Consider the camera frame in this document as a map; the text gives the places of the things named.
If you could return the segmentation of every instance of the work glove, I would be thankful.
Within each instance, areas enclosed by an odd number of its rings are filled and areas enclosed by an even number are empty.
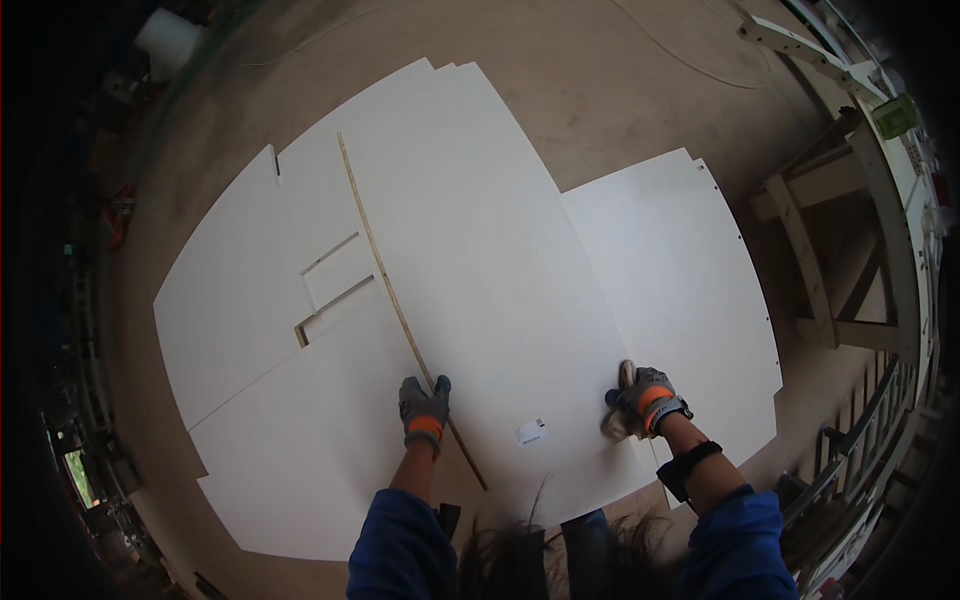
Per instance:
[[[450,414],[450,380],[446,375],[437,377],[433,395],[420,388],[416,377],[407,377],[400,385],[400,420],[403,421],[404,445],[413,440],[427,440],[433,445],[433,460],[440,457],[440,440],[444,437],[444,425]]]
[[[657,432],[653,430],[651,420],[658,409],[676,395],[677,391],[665,372],[653,367],[635,367],[632,361],[624,361],[620,389],[607,392],[606,401],[612,409],[620,411],[627,431],[640,434],[640,437],[655,437]]]

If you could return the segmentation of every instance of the floor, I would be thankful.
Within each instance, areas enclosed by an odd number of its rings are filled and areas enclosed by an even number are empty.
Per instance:
[[[234,600],[342,597],[347,570],[241,551],[210,509],[196,483],[204,466],[163,369],[156,291],[193,228],[264,145],[281,151],[353,94],[424,56],[435,67],[476,61],[561,191],[681,146],[707,161],[754,258],[783,368],[778,436],[743,470],[770,488],[812,450],[817,427],[871,353],[799,341],[793,323],[802,285],[792,255],[779,224],[759,223],[744,201],[826,116],[783,61],[736,38],[737,17],[720,0],[617,2],[267,0],[190,83],[162,136],[147,128],[129,135],[128,160],[118,156],[113,175],[137,174],[138,205],[126,245],[104,265],[104,350],[117,429],[142,477],[133,502],[195,597],[202,597],[190,583],[195,570]],[[746,6],[803,30],[776,0]],[[811,77],[826,105],[839,107],[843,95]],[[150,159],[137,170],[136,156]],[[836,279],[839,298],[849,277]],[[659,484],[609,513],[648,510],[666,510]],[[683,507],[669,518],[667,553],[685,546],[695,523]]]

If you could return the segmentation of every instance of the sticker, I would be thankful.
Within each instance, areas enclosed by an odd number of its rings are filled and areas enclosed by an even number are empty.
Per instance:
[[[538,440],[546,440],[550,437],[550,432],[546,430],[546,423],[543,419],[532,420],[522,427],[514,429],[514,438],[516,445],[523,448]]]

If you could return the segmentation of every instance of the person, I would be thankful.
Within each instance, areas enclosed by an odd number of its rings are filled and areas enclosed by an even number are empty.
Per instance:
[[[661,435],[674,459],[658,471],[664,484],[699,516],[679,566],[657,564],[651,519],[612,526],[602,511],[564,523],[566,583],[572,600],[599,598],[796,598],[780,555],[782,517],[772,492],[755,492],[693,422],[663,372],[636,369],[615,406],[631,430]],[[545,600],[556,582],[544,552],[553,547],[531,523],[478,532],[457,556],[430,508],[434,463],[449,414],[450,381],[433,395],[415,377],[400,386],[406,453],[386,490],[376,494],[353,553],[347,597],[527,598]]]

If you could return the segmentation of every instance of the blue sleeve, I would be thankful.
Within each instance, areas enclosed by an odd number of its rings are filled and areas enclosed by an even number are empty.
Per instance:
[[[704,515],[690,534],[681,598],[797,598],[780,555],[777,495],[743,486]]]
[[[452,598],[457,555],[423,500],[400,490],[373,497],[350,555],[347,598]]]

